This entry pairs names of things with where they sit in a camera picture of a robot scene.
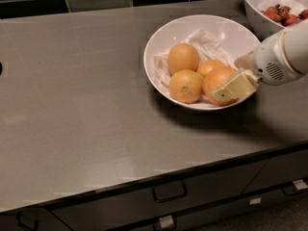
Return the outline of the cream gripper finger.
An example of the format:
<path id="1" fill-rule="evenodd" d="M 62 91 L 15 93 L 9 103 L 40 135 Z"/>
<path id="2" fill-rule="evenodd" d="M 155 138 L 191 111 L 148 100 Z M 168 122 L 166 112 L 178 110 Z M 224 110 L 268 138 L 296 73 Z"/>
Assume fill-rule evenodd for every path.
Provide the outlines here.
<path id="1" fill-rule="evenodd" d="M 260 78 L 252 70 L 240 68 L 211 94 L 218 102 L 229 102 L 253 94 L 260 82 Z"/>
<path id="2" fill-rule="evenodd" d="M 251 69 L 250 58 L 253 52 L 250 51 L 245 55 L 240 56 L 238 59 L 234 61 L 234 65 L 236 68 L 243 68 L 243 69 Z"/>

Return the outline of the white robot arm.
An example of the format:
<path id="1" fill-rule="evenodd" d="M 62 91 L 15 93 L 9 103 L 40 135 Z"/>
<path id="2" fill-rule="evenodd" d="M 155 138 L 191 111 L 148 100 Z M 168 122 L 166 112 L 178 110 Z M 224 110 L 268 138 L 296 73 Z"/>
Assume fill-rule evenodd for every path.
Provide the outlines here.
<path id="1" fill-rule="evenodd" d="M 254 93 L 260 84 L 280 86 L 308 74 L 308 23 L 299 22 L 264 39 L 239 57 L 235 74 L 211 91 L 219 102 Z"/>

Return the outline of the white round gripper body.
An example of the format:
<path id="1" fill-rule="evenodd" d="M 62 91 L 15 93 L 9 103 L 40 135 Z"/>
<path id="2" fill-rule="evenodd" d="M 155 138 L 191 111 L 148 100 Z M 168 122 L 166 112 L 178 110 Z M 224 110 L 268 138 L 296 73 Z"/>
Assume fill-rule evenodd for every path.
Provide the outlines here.
<path id="1" fill-rule="evenodd" d="M 253 71 L 264 84 L 280 86 L 305 75 L 305 31 L 281 30 L 255 48 L 250 58 Z"/>

